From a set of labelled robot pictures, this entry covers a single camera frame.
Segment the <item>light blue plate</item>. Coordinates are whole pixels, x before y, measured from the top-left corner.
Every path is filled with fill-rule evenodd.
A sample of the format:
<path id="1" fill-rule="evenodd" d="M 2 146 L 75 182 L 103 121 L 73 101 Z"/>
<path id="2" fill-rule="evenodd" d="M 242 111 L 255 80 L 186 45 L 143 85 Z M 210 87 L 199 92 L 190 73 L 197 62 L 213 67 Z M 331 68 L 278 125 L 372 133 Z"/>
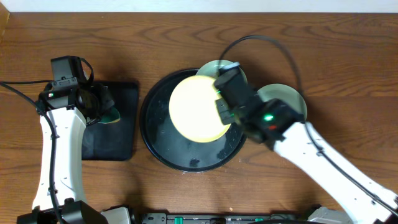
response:
<path id="1" fill-rule="evenodd" d="M 270 84 L 258 89 L 257 94 L 263 102 L 279 99 L 307 119 L 307 105 L 303 96 L 294 88 L 283 84 Z"/>

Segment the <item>green yellow sponge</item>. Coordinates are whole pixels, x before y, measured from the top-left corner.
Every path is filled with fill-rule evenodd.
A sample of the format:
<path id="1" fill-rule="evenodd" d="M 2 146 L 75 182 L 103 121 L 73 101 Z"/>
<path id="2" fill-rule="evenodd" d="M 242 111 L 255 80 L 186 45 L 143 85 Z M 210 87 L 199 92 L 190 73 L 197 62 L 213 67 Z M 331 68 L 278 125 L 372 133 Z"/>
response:
<path id="1" fill-rule="evenodd" d="M 98 122 L 100 124 L 117 123 L 120 120 L 120 118 L 121 115 L 119 111 L 115 107 L 112 107 L 102 115 L 102 117 Z"/>

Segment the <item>yellow plate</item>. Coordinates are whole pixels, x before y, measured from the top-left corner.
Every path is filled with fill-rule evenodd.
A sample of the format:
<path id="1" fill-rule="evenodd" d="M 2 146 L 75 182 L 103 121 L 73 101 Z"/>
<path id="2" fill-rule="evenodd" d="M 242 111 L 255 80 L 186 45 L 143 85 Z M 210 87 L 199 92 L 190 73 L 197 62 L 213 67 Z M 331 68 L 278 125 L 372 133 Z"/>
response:
<path id="1" fill-rule="evenodd" d="M 194 75 L 183 79 L 172 91 L 169 115 L 176 130 L 185 138 L 199 143 L 212 142 L 226 134 L 230 125 L 223 124 L 216 100 L 221 98 L 214 87 L 215 79 Z"/>

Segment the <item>pale green plate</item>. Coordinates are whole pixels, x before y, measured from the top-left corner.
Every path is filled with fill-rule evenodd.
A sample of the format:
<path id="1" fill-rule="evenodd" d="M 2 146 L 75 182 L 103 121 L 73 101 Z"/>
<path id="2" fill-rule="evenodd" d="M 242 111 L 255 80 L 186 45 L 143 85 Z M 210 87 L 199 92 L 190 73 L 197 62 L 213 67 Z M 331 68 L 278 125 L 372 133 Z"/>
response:
<path id="1" fill-rule="evenodd" d="M 204 66 L 197 71 L 196 75 L 208 76 L 217 79 L 219 76 L 218 69 L 230 64 L 233 64 L 233 62 L 229 60 L 221 60 L 220 62 L 219 60 L 213 60 L 204 64 Z"/>

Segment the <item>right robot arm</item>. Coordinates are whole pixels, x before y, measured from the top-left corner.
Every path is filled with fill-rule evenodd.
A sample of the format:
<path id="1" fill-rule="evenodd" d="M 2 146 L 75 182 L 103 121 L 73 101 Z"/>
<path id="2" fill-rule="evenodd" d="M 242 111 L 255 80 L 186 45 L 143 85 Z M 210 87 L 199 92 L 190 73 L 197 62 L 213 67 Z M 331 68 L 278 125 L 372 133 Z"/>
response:
<path id="1" fill-rule="evenodd" d="M 214 86 L 223 123 L 287 159 L 332 196 L 353 223 L 397 223 L 397 194 L 370 179 L 315 130 L 304 115 L 274 98 L 262 101 L 244 80 L 239 63 L 217 68 Z"/>

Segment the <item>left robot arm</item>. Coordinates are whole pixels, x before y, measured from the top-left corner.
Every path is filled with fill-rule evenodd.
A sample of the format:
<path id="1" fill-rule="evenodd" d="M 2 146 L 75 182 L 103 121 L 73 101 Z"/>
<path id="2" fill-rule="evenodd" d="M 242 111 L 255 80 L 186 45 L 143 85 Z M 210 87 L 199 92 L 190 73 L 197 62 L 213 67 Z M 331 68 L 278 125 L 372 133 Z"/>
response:
<path id="1" fill-rule="evenodd" d="M 86 202 L 82 181 L 83 134 L 92 124 L 116 123 L 119 111 L 108 88 L 86 74 L 81 57 L 51 60 L 53 80 L 34 105 L 43 135 L 39 187 L 32 211 L 18 223 L 131 223 L 127 206 L 99 212 Z"/>

